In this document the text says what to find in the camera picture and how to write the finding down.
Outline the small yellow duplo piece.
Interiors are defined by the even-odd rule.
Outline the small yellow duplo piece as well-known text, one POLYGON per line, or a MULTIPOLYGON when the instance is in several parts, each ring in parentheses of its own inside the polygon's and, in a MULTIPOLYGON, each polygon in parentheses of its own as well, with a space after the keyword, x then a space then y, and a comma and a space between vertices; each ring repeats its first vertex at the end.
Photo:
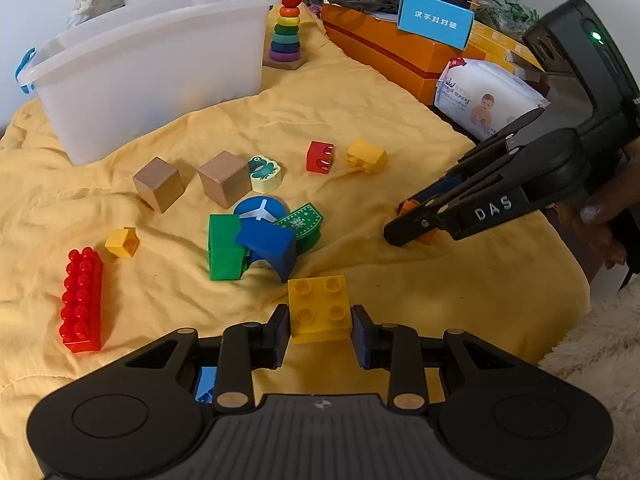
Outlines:
POLYGON ((132 258, 139 247, 135 228, 121 228, 107 235, 105 249, 118 258, 132 258))

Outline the white plastic storage bin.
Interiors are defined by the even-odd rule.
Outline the white plastic storage bin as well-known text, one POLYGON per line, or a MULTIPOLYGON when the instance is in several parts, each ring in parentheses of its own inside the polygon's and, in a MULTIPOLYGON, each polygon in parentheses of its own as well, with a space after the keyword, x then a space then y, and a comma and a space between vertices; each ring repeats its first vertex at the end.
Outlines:
POLYGON ((266 18, 280 0, 144 0, 67 29, 27 53, 35 91, 75 165, 174 119, 254 96, 266 18))

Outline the red cube block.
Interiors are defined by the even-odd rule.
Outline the red cube block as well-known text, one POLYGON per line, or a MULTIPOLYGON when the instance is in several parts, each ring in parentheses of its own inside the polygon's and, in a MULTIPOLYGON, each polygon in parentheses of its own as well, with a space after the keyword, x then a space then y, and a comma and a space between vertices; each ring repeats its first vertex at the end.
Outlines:
POLYGON ((334 159, 334 145, 311 141, 306 154, 306 170, 316 174, 328 174, 334 159))

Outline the wooden cube block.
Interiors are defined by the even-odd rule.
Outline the wooden cube block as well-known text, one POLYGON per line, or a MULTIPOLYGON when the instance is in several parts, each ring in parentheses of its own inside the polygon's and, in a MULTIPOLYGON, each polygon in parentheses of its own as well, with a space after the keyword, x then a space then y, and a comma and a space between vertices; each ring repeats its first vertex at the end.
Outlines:
POLYGON ((150 160, 132 180, 142 200, 160 214, 184 192, 178 168, 159 157, 150 160))
POLYGON ((222 151, 198 167, 205 195, 224 208, 230 208, 252 190, 247 161, 222 151))

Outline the small blue duplo brick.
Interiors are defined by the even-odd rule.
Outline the small blue duplo brick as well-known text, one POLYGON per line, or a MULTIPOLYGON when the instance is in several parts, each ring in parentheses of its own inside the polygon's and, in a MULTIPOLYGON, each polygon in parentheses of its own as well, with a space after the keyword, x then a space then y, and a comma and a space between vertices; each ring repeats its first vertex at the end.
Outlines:
POLYGON ((214 366, 203 366, 200 379, 195 389, 194 398, 198 403, 212 403, 217 369, 214 366))

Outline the yellow quilted blanket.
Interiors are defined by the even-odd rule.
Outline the yellow quilted blanket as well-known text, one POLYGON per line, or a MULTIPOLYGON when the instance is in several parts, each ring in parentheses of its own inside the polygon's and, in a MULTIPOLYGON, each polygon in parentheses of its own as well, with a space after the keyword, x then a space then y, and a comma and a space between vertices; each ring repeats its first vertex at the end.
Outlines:
POLYGON ((268 264, 237 281, 208 276, 208 218, 218 207, 198 167, 222 151, 276 160, 277 196, 323 216, 318 244, 299 278, 344 275, 349 299, 379 323, 438 337, 461 328, 539 361, 588 311, 582 269, 543 214, 529 214, 455 242, 401 248, 383 238, 404 198, 437 179, 471 144, 410 93, 348 58, 305 14, 307 61, 294 72, 264 70, 262 92, 187 114, 104 159, 75 166, 39 101, 18 110, 1 141, 1 474, 37 479, 26 420, 51 391, 182 326, 215 336, 262 322, 288 289, 268 264), (384 148, 386 166, 348 166, 353 140, 384 148), (306 170, 311 141, 334 145, 328 174, 306 170), (132 177, 154 157, 179 170, 184 192, 163 214, 132 177), (104 254, 103 344, 72 353, 60 341, 68 253, 102 249, 107 234, 136 229, 132 258, 104 254))

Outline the long red duplo brick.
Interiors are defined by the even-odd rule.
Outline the long red duplo brick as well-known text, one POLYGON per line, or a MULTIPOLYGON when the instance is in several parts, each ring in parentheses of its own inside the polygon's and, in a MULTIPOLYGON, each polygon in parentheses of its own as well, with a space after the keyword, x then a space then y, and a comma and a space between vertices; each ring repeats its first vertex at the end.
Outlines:
POLYGON ((85 247, 68 253, 58 333, 72 353, 101 349, 102 276, 103 262, 96 250, 85 247))

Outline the green duplo brick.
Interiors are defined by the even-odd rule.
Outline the green duplo brick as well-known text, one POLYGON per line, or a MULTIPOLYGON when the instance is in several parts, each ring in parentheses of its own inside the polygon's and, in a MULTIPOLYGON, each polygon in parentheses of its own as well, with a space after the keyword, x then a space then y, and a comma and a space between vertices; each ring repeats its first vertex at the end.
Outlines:
POLYGON ((211 214, 208 222, 208 265, 212 281, 235 281, 247 268, 248 249, 235 237, 241 231, 235 214, 211 214))

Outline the baby wipes pack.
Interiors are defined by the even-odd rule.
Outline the baby wipes pack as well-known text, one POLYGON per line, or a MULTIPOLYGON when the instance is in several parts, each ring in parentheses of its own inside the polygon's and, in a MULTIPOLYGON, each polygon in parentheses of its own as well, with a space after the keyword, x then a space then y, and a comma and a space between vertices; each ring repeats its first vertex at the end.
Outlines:
POLYGON ((521 78, 499 65, 472 58, 452 58, 438 78, 435 107, 484 141, 530 110, 549 101, 521 78))

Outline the orange cardboard box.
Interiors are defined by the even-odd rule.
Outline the orange cardboard box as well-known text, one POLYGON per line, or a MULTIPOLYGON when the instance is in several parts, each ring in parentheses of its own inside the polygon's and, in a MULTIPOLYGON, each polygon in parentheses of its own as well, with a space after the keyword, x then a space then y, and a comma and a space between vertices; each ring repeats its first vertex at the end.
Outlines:
POLYGON ((485 57, 476 47, 460 51, 344 6, 326 3, 321 17, 329 38, 346 55, 373 67, 425 105, 434 103, 438 78, 450 60, 485 57))

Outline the dark blue block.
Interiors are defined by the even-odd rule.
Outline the dark blue block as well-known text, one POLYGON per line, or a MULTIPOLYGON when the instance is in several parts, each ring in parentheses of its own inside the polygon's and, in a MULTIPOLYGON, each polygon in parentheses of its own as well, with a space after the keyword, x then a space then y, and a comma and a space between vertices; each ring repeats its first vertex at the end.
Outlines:
POLYGON ((282 283, 288 281, 297 260, 294 231, 265 220, 250 220, 242 223, 235 241, 266 260, 282 283))

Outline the blue card box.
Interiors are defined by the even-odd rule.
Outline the blue card box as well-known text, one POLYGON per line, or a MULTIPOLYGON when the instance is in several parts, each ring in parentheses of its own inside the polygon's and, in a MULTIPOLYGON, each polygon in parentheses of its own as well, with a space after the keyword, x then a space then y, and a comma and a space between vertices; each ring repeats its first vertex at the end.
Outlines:
POLYGON ((464 50, 474 22, 471 10, 442 0, 399 0, 397 28, 402 32, 464 50))

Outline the green arch block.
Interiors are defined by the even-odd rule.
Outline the green arch block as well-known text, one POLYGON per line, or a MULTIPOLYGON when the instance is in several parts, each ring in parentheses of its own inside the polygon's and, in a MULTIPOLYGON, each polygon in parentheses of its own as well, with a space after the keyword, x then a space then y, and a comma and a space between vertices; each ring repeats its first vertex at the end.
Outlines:
POLYGON ((303 255, 320 240, 322 222, 320 211, 312 203, 306 203, 277 220, 276 225, 295 232, 296 254, 303 255))

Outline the frog picture block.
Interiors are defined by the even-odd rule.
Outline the frog picture block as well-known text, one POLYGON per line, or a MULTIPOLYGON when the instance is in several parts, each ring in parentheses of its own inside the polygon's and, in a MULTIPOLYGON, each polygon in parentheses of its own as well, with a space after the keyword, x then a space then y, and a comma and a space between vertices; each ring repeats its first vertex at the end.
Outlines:
POLYGON ((272 193, 282 183, 282 168, 275 160, 264 155, 254 155, 247 167, 250 170, 250 184, 256 193, 272 193))

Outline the blue airplane round block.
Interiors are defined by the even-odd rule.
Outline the blue airplane round block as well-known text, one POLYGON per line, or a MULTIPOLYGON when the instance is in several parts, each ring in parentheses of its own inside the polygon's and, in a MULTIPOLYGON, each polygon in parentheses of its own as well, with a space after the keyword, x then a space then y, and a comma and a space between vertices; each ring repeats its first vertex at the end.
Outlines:
POLYGON ((288 214, 284 203, 271 196, 258 195, 241 200, 234 208, 243 228, 274 223, 288 214))

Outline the yellow 2x2 duplo brick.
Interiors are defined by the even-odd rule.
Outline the yellow 2x2 duplo brick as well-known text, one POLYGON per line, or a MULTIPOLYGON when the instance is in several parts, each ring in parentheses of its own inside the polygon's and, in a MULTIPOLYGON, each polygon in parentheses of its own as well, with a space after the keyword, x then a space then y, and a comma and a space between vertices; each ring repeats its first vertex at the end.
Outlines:
POLYGON ((294 344, 350 337, 352 317, 344 275, 289 280, 288 306, 294 344))

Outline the orange duplo brick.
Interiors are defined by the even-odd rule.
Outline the orange duplo brick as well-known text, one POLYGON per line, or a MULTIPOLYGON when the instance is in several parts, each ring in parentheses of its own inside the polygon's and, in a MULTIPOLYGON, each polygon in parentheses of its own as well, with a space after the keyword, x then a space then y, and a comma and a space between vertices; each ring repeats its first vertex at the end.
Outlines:
POLYGON ((399 205, 397 217, 404 218, 409 216, 409 219, 406 221, 406 225, 410 226, 412 234, 416 234, 414 241, 428 246, 436 242, 439 236, 439 230, 427 230, 423 226, 419 226, 421 218, 414 216, 413 213, 417 211, 420 206, 421 203, 416 198, 408 198, 408 200, 404 200, 399 205))

